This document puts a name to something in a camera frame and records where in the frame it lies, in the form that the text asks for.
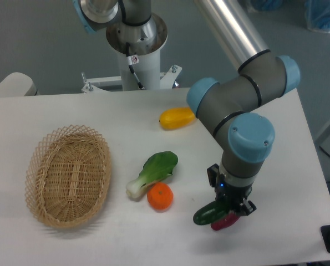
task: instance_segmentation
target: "wicker basket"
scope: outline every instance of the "wicker basket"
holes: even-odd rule
[[[33,154],[27,171],[27,206],[48,226],[77,226],[100,210],[110,173],[110,153],[101,134],[86,126],[58,129]]]

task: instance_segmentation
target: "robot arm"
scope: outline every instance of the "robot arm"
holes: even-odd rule
[[[151,14],[150,0],[73,1],[86,30],[108,27],[110,45],[124,58],[135,51],[151,54],[166,42],[166,26]],[[229,213],[246,216],[256,209],[247,198],[270,154],[275,131],[266,118],[250,112],[294,89],[300,72],[291,58],[271,53],[237,0],[194,2],[238,71],[238,77],[225,84],[199,80],[187,95],[192,111],[224,151],[220,165],[207,170],[215,201],[194,215],[196,224],[213,224]],[[159,70],[144,72],[144,80],[159,77]]]
[[[225,84],[199,80],[187,95],[192,111],[224,150],[220,165],[207,170],[215,201],[194,215],[196,224],[213,225],[230,212],[246,216],[256,209],[247,197],[275,131],[266,118],[250,112],[294,89],[300,73],[291,58],[273,56],[237,0],[195,3],[239,74]]]

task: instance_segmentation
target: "white table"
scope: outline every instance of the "white table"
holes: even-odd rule
[[[214,232],[193,214],[215,198],[206,169],[222,150],[203,125],[164,131],[159,115],[185,106],[186,89],[0,99],[0,265],[273,265],[329,260],[320,226],[330,197],[296,90],[256,112],[276,130],[249,199],[257,210]],[[24,201],[34,148],[54,129],[95,128],[109,143],[113,172],[102,211],[66,231],[36,221]],[[152,154],[179,157],[167,182],[174,203],[157,213],[125,185]]]

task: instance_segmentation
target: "gray floor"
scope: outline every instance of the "gray floor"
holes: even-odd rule
[[[192,0],[153,0],[153,12],[169,29],[161,70],[182,66],[181,86],[236,75]],[[316,135],[330,117],[330,34],[306,29],[303,0],[285,0],[277,11],[249,17],[274,53],[300,65],[298,92]],[[0,81],[18,71],[30,76],[41,94],[79,93],[82,71],[88,78],[118,75],[115,62],[104,32],[87,35],[71,1],[0,0]],[[323,147],[330,153],[330,138]],[[318,154],[330,180],[330,159]]]

